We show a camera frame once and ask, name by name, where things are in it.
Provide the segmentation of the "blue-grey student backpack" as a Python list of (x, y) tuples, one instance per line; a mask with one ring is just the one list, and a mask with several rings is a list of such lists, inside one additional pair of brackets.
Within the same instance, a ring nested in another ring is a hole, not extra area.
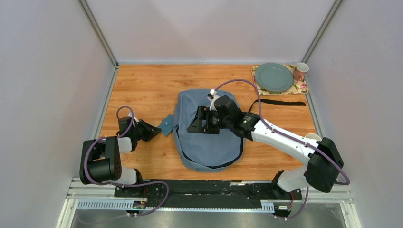
[(180, 92), (173, 114), (173, 138), (179, 156), (188, 169), (198, 172), (222, 171), (230, 167), (242, 157), (245, 144), (245, 139), (230, 129), (221, 129), (215, 134), (187, 131), (198, 110), (210, 107), (208, 93), (208, 89)]

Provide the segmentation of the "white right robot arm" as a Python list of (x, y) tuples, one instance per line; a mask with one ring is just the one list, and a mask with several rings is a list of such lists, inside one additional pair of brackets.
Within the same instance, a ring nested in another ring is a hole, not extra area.
[(187, 132), (218, 134), (221, 129), (279, 149), (304, 165), (276, 174), (271, 193), (277, 199), (305, 187), (329, 193), (342, 173), (344, 162), (333, 140), (326, 137), (315, 140), (291, 133), (257, 114), (243, 112), (227, 95), (214, 98), (209, 107), (199, 106)]

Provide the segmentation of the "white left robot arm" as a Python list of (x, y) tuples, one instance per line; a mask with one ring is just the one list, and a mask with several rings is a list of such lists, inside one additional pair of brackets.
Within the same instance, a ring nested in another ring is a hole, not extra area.
[(117, 182), (127, 185), (133, 197), (140, 197), (145, 184), (140, 181), (137, 169), (122, 166), (121, 154), (133, 152), (138, 141), (148, 142), (158, 135), (161, 128), (130, 116), (118, 119), (119, 131), (116, 136), (101, 140), (83, 142), (79, 176), (83, 184), (108, 184)]

